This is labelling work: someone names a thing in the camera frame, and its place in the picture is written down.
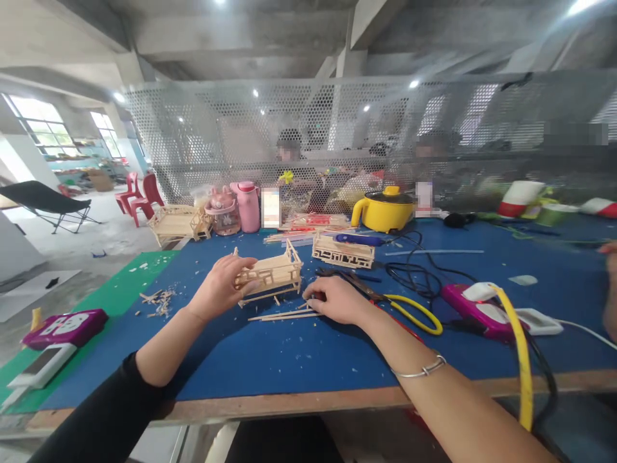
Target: metal mesh fence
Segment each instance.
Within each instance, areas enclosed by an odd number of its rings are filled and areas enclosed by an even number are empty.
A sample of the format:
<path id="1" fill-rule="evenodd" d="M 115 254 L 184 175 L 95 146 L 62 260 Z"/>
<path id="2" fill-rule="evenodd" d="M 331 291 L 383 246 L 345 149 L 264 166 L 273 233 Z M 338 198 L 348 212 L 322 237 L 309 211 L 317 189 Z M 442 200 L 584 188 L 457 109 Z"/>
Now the metal mesh fence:
<path id="1" fill-rule="evenodd" d="M 437 205 L 469 209 L 524 178 L 570 201 L 614 197 L 616 89 L 612 71 L 160 82 L 131 88 L 127 107 L 169 203 L 292 174 L 283 201 L 297 211 L 347 212 L 367 190 L 415 181 L 433 181 Z"/>

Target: miniature wooden bed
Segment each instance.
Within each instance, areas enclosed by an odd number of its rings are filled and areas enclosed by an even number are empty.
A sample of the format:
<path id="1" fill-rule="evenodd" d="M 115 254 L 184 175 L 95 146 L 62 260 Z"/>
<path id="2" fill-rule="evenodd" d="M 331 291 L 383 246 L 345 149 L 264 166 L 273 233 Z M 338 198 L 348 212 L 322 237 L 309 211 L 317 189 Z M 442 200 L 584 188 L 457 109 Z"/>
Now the miniature wooden bed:
<path id="1" fill-rule="evenodd" d="M 258 260 L 252 269 L 242 270 L 236 278 L 237 286 L 243 286 L 251 281 L 261 282 L 257 289 L 244 296 L 245 299 L 238 303 L 239 306 L 242 307 L 248 302 L 288 293 L 289 291 L 297 291 L 300 294 L 301 268 L 302 261 L 294 246 L 287 240 L 287 247 L 283 255 Z M 253 295 L 256 296 L 246 299 L 247 296 Z"/>
<path id="2" fill-rule="evenodd" d="M 210 239 L 212 218 L 204 212 L 203 208 L 168 204 L 154 214 L 154 217 L 148 221 L 148 226 L 154 233 L 159 246 L 163 247 L 185 237 L 199 241 L 200 233 L 205 234 L 206 239 Z"/>
<path id="3" fill-rule="evenodd" d="M 370 269 L 375 260 L 375 248 L 338 242 L 331 236 L 322 236 L 317 232 L 313 238 L 312 256 L 332 265 Z"/>

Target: wooden table edge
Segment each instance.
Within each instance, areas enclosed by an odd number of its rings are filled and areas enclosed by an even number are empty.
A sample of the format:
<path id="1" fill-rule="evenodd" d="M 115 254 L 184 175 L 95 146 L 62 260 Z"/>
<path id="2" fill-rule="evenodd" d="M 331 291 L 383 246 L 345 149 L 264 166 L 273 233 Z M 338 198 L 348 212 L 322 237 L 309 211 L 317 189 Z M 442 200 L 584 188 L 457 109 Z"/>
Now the wooden table edge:
<path id="1" fill-rule="evenodd" d="M 617 370 L 591 370 L 555 374 L 560 392 L 608 392 L 617 390 Z M 474 381 L 493 398 L 518 395 L 518 378 L 482 379 Z M 546 393 L 543 377 L 533 378 L 534 393 Z M 171 410 L 161 417 L 158 425 L 175 425 L 248 419 L 277 415 L 303 415 L 308 413 L 396 408 L 411 406 L 400 387 L 358 389 L 335 392 L 310 392 L 306 394 L 254 395 L 175 402 Z M 26 430 L 40 433 L 52 432 L 74 409 L 44 410 L 37 412 Z"/>

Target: pink water bottle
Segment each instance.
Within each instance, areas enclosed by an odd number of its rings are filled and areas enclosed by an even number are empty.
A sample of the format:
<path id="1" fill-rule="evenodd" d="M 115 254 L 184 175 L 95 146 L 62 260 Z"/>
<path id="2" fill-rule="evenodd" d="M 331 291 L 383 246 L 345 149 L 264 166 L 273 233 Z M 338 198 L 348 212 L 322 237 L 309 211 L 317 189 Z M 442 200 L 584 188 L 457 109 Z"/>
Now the pink water bottle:
<path id="1" fill-rule="evenodd" d="M 255 233 L 261 227 L 259 217 L 259 202 L 257 195 L 259 188 L 251 181 L 235 182 L 229 184 L 231 190 L 238 196 L 238 208 L 240 210 L 240 223 L 244 233 Z"/>

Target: yellow kettle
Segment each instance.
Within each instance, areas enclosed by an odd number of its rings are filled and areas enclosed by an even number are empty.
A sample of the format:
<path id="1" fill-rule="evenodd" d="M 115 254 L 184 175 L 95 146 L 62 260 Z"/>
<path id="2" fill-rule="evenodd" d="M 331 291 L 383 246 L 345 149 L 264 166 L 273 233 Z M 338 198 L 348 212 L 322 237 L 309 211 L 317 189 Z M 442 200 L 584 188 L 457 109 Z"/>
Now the yellow kettle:
<path id="1" fill-rule="evenodd" d="M 370 192 L 353 207 L 352 226 L 362 223 L 376 232 L 402 230 L 413 213 L 411 196 L 401 194 L 399 187 L 387 186 L 383 192 Z"/>

